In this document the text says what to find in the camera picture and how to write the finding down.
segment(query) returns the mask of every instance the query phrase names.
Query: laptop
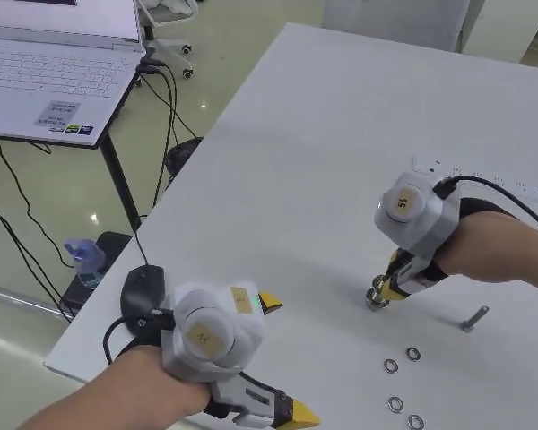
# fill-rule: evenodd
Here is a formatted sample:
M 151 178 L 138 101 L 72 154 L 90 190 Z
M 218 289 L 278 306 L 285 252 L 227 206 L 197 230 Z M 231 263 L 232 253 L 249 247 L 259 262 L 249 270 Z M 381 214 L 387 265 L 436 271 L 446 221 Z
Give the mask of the laptop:
M 135 0 L 0 0 L 0 138 L 95 147 L 143 56 Z

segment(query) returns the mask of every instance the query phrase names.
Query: black table leg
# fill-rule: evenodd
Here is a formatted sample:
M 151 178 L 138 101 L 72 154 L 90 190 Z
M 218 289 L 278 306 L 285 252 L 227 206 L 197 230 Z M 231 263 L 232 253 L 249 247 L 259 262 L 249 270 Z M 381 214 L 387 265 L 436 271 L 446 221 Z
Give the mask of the black table leg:
M 127 220 L 132 226 L 132 230 L 136 231 L 140 224 L 140 215 L 135 207 L 134 197 L 132 197 L 132 193 L 129 190 L 124 170 L 122 169 L 121 164 L 119 164 L 116 148 L 114 148 L 114 143 L 111 141 L 109 133 L 106 133 L 106 136 L 101 140 L 100 150 L 106 161 L 106 166 L 108 166 L 111 179 L 114 181 L 117 193 L 119 194 L 119 200 L 121 200 L 124 210 L 126 211 Z

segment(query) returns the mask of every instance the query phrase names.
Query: power strip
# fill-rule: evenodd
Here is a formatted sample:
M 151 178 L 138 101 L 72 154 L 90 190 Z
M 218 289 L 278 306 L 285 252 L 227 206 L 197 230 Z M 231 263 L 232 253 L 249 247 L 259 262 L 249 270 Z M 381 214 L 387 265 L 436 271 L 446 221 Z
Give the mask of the power strip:
M 461 166 L 451 160 L 441 157 L 412 157 L 412 170 L 418 173 L 423 173 L 430 176 L 459 176 L 471 175 L 487 179 L 496 185 L 511 192 L 523 199 L 530 199 L 538 202 L 538 184 L 528 183 L 521 179 L 514 179 L 512 175 L 499 172 L 490 172 L 488 169 L 469 168 Z

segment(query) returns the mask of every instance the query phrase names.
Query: water bottle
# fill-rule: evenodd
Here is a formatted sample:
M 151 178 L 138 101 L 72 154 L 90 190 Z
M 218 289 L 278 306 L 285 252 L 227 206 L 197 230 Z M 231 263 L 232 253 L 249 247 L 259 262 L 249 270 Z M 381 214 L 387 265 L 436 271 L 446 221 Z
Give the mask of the water bottle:
M 103 278 L 100 270 L 106 263 L 106 253 L 90 239 L 68 239 L 64 248 L 74 259 L 75 273 L 80 282 L 86 288 L 95 289 Z

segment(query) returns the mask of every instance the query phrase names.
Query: computer mouse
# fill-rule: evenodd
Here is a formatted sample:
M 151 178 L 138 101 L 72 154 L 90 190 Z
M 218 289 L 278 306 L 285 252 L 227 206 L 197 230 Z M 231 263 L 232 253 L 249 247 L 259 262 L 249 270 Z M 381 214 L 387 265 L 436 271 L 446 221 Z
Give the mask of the computer mouse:
M 127 274 L 119 298 L 122 316 L 145 316 L 152 309 L 160 307 L 164 297 L 163 268 L 150 264 L 135 268 Z M 137 335 L 145 321 L 128 320 L 125 325 L 132 334 Z

